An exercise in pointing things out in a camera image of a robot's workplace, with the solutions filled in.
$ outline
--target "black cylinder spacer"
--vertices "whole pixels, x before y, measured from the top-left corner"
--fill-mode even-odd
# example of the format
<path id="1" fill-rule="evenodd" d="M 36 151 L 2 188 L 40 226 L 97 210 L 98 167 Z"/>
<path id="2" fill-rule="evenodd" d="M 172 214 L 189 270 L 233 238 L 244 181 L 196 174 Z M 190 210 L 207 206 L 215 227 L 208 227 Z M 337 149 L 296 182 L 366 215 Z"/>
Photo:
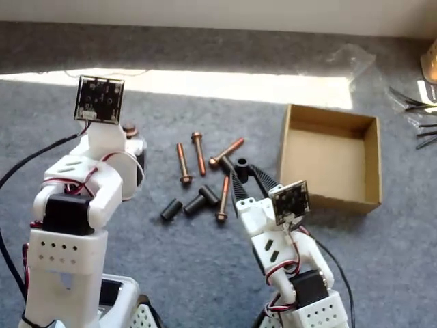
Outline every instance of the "black cylinder spacer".
<path id="1" fill-rule="evenodd" d="M 218 164 L 226 175 L 235 170 L 234 164 L 228 156 L 223 156 L 220 161 L 218 161 Z"/>
<path id="2" fill-rule="evenodd" d="M 208 201 L 202 195 L 197 195 L 196 198 L 191 200 L 187 205 L 184 206 L 184 212 L 187 216 L 191 216 L 201 210 L 207 205 Z"/>
<path id="3" fill-rule="evenodd" d="M 173 199 L 161 212 L 161 219 L 164 221 L 170 221 L 177 215 L 181 208 L 182 203 L 177 198 Z"/>
<path id="4" fill-rule="evenodd" d="M 220 198 L 206 184 L 199 188 L 199 194 L 205 197 L 210 206 L 217 206 L 220 202 Z"/>
<path id="5" fill-rule="evenodd" d="M 244 158 L 238 159 L 235 164 L 235 171 L 241 183 L 246 183 L 249 179 L 249 163 Z"/>

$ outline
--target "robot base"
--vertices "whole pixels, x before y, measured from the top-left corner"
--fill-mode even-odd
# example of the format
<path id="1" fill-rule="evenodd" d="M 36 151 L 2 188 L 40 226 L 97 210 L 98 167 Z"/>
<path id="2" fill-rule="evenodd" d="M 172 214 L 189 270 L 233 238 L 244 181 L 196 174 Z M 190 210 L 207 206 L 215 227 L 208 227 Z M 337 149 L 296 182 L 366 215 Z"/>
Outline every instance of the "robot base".
<path id="1" fill-rule="evenodd" d="M 114 301 L 103 297 L 113 290 L 102 289 L 99 304 L 100 328 L 161 328 L 159 317 L 153 313 L 148 298 L 139 294 L 138 283 L 129 278 L 116 275 L 103 275 L 109 285 L 119 286 Z M 68 328 L 61 321 L 56 321 L 48 328 Z"/>
<path id="2" fill-rule="evenodd" d="M 330 290 L 329 296 L 298 310 L 288 312 L 263 311 L 253 328 L 349 328 L 348 316 L 340 294 Z"/>

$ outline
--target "black cable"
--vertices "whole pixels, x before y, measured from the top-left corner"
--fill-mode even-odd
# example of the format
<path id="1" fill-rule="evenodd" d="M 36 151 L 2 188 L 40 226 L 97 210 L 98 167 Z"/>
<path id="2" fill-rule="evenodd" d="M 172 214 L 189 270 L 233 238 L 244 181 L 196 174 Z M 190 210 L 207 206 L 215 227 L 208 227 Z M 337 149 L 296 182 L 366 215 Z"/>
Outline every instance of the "black cable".
<path id="1" fill-rule="evenodd" d="M 352 289 L 350 288 L 349 281 L 346 278 L 346 274 L 344 273 L 343 268 L 341 267 L 339 261 L 335 258 L 335 256 L 329 251 L 328 248 L 326 248 L 325 245 L 323 245 L 321 242 L 319 242 L 312 234 L 309 235 L 311 238 L 315 240 L 317 245 L 321 249 L 323 249 L 334 261 L 335 265 L 337 265 L 337 268 L 339 268 L 341 278 L 344 281 L 344 284 L 346 285 L 346 289 L 348 290 L 349 295 L 349 304 L 350 304 L 350 326 L 351 328 L 355 328 L 355 305 L 354 305 L 354 296 L 352 295 Z"/>
<path id="2" fill-rule="evenodd" d="M 3 240 L 3 236 L 1 235 L 1 228 L 0 228 L 0 251 L 1 251 L 1 255 L 3 255 L 3 258 L 5 259 L 9 271 L 11 271 L 11 274 L 14 276 L 18 288 L 20 288 L 21 295 L 26 300 L 27 293 L 26 293 L 25 283 L 21 279 L 20 273 L 18 273 L 14 263 L 12 262 L 11 256 L 9 255 L 8 249 L 6 248 L 5 242 Z"/>
<path id="3" fill-rule="evenodd" d="M 32 159 L 40 156 L 41 154 L 44 154 L 45 152 L 48 152 L 49 150 L 52 150 L 53 148 L 63 145 L 66 142 L 69 142 L 70 140 L 76 139 L 79 135 L 82 135 L 87 128 L 85 128 L 80 133 L 75 133 L 69 137 L 60 139 L 56 141 L 55 143 L 52 143 L 51 145 L 33 153 L 32 155 L 29 155 L 25 159 L 19 161 L 17 164 L 15 164 L 12 169 L 10 169 L 0 180 L 0 189 L 3 187 L 3 185 L 11 178 L 11 176 L 14 175 L 20 168 L 22 168 L 26 163 L 30 162 Z M 6 248 L 6 244 L 3 240 L 3 236 L 1 235 L 1 229 L 0 229 L 0 251 L 1 255 L 5 259 L 6 265 L 9 268 L 9 271 L 11 272 L 12 276 L 15 279 L 16 284 L 18 285 L 18 288 L 20 288 L 21 294 L 23 295 L 23 298 L 26 300 L 27 298 L 27 292 L 25 288 L 25 283 L 23 279 L 21 278 L 20 274 L 18 273 L 14 263 L 12 262 L 11 256 L 9 255 L 8 249 Z"/>

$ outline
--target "bolt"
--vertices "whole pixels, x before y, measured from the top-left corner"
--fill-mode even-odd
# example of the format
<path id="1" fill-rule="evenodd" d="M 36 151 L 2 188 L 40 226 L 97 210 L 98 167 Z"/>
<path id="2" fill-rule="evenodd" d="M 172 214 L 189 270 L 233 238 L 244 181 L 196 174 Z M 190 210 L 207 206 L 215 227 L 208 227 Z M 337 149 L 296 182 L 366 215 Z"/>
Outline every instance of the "bolt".
<path id="1" fill-rule="evenodd" d="M 134 137 L 135 135 L 138 134 L 138 130 L 137 130 L 137 127 L 135 126 L 135 124 L 130 123 L 130 122 L 123 124 L 122 129 L 123 129 L 124 133 L 126 134 L 127 139 L 131 139 L 132 137 Z"/>
<path id="2" fill-rule="evenodd" d="M 183 186 L 188 186 L 191 183 L 191 180 L 193 179 L 192 176 L 188 174 L 188 170 L 186 168 L 186 158 L 184 153 L 184 147 L 181 143 L 178 143 L 176 145 L 176 150 L 178 151 L 178 158 L 179 158 L 179 164 L 180 164 L 180 182 Z"/>
<path id="3" fill-rule="evenodd" d="M 219 155 L 215 157 L 211 157 L 208 161 L 210 164 L 210 167 L 212 169 L 216 169 L 219 166 L 219 161 L 223 156 L 229 156 L 233 152 L 235 152 L 241 145 L 244 143 L 244 138 L 239 138 L 239 140 L 235 141 L 232 145 L 230 145 L 228 148 L 226 148 L 224 151 L 222 151 Z"/>
<path id="4" fill-rule="evenodd" d="M 225 179 L 223 181 L 223 188 L 221 190 L 221 200 L 220 200 L 220 209 L 216 213 L 216 220 L 219 223 L 223 223 L 227 219 L 226 214 L 226 201 L 227 201 L 227 194 L 229 192 L 229 176 L 225 176 Z"/>
<path id="5" fill-rule="evenodd" d="M 205 169 L 205 160 L 203 159 L 201 140 L 202 140 L 202 134 L 200 132 L 193 132 L 191 134 L 191 141 L 196 146 L 197 163 L 199 164 L 199 173 L 201 176 L 205 176 L 206 169 Z"/>

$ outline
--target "perforated white plate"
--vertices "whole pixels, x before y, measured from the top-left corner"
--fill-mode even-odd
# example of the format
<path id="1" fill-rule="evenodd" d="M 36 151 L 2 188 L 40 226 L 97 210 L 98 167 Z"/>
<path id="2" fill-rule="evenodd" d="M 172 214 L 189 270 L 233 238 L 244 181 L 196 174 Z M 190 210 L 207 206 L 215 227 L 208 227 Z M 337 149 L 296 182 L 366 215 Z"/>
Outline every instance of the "perforated white plate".
<path id="1" fill-rule="evenodd" d="M 158 328 L 148 305 L 141 304 L 137 308 L 137 311 L 130 320 L 128 328 Z"/>

